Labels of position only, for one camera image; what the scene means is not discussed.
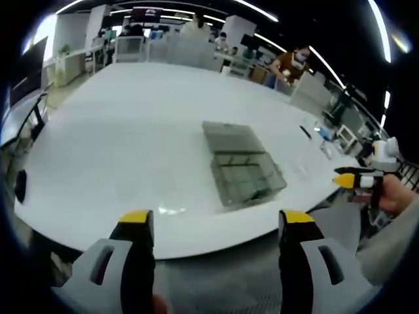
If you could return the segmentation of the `person's left hand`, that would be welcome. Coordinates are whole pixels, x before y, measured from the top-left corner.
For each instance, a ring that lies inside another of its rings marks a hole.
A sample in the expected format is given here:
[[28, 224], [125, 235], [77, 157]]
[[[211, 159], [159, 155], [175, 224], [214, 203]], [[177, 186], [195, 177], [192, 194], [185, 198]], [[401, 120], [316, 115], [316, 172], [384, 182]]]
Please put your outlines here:
[[152, 301], [155, 314], [168, 314], [168, 305], [161, 295], [153, 294]]

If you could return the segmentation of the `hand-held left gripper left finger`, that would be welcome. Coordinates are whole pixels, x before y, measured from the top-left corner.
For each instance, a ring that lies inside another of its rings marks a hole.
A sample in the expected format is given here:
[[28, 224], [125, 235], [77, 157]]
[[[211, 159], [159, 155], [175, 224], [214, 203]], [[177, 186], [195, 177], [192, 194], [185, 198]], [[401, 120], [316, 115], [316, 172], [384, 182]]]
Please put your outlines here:
[[73, 263], [54, 292], [74, 313], [154, 313], [154, 223], [151, 210], [126, 213]]

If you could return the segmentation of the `person's right hand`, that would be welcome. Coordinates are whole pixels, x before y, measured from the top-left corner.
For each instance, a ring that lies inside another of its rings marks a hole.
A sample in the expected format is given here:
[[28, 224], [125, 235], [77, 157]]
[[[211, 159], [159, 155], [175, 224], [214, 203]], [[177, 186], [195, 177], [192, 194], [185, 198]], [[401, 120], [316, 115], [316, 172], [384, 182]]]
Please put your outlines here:
[[385, 175], [379, 208], [391, 215], [399, 215], [414, 201], [416, 196], [417, 193], [404, 186], [395, 175]]

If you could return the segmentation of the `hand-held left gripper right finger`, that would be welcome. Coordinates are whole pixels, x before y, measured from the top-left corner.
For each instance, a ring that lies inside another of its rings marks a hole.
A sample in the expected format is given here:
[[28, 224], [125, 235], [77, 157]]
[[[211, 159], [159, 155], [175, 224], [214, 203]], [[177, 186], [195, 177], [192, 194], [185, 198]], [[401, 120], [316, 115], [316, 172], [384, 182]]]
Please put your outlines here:
[[364, 294], [354, 253], [300, 211], [279, 214], [281, 313], [350, 313]]

